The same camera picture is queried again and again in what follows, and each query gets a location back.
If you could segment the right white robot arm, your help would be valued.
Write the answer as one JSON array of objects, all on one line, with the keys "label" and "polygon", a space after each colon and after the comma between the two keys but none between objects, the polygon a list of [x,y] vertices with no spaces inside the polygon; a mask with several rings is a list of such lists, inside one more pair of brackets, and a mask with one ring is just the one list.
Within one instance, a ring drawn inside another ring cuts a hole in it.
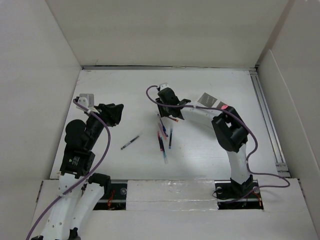
[{"label": "right white robot arm", "polygon": [[247,168],[246,144],[249,132],[242,125],[243,120],[236,109],[226,104],[207,107],[189,99],[179,100],[167,84],[159,86],[157,90],[158,98],[155,102],[162,117],[196,122],[214,131],[219,145],[228,155],[233,198],[248,194],[253,183],[253,175]]}]

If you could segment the red pink long pen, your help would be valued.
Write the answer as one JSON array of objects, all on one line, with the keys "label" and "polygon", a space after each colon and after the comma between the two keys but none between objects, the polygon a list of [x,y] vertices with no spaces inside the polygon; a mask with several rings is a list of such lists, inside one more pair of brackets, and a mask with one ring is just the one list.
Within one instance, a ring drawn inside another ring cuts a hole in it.
[{"label": "red pink long pen", "polygon": [[162,152],[162,155],[163,155],[164,163],[168,164],[168,159],[167,159],[167,154],[165,151],[164,142],[163,142],[162,137],[160,136],[159,131],[157,131],[157,138],[158,138],[158,142],[159,142],[160,151]]}]

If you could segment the blue pen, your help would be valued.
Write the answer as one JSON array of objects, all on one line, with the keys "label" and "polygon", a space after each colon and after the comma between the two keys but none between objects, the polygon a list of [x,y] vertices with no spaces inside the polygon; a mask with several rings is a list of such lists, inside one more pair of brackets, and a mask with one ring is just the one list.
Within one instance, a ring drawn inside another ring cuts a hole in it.
[{"label": "blue pen", "polygon": [[164,123],[163,123],[163,121],[162,121],[162,118],[161,118],[160,114],[159,114],[159,113],[157,113],[157,116],[158,116],[158,118],[159,118],[159,121],[160,121],[160,124],[161,124],[162,130],[163,130],[163,132],[164,132],[165,136],[166,136],[166,137],[168,137],[167,130],[166,130],[166,128],[165,128],[165,125],[164,125]]},{"label": "blue pen", "polygon": [[171,149],[172,148],[172,140],[173,140],[173,128],[170,128],[170,133],[169,133],[169,145],[168,148]]}]

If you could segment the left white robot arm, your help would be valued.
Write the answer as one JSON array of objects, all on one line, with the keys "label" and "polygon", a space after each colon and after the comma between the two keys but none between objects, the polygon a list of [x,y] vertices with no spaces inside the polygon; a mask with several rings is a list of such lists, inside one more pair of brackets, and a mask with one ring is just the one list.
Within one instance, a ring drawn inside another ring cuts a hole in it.
[{"label": "left white robot arm", "polygon": [[65,127],[58,195],[45,210],[49,217],[37,240],[81,239],[89,214],[112,191],[110,176],[95,172],[93,148],[103,130],[120,123],[124,105],[101,103],[80,109],[88,118],[72,120]]}]

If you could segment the black pen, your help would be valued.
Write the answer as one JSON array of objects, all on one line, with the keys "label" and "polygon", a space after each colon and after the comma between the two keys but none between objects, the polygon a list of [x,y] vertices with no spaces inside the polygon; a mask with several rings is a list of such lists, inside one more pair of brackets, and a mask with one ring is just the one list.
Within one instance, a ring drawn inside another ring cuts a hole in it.
[{"label": "black pen", "polygon": [[133,139],[129,140],[127,143],[125,143],[120,150],[124,150],[125,148],[127,148],[129,145],[131,145],[133,142],[135,142],[137,139],[139,139],[141,137],[141,135],[136,135]]}]

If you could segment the pink capped small bottle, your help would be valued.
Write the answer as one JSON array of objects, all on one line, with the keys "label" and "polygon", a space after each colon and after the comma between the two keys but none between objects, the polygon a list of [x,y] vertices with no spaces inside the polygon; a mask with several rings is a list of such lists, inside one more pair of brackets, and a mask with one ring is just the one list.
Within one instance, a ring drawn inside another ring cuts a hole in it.
[{"label": "pink capped small bottle", "polygon": [[228,108],[228,105],[226,105],[226,104],[221,107],[222,110],[225,110],[227,108]]}]

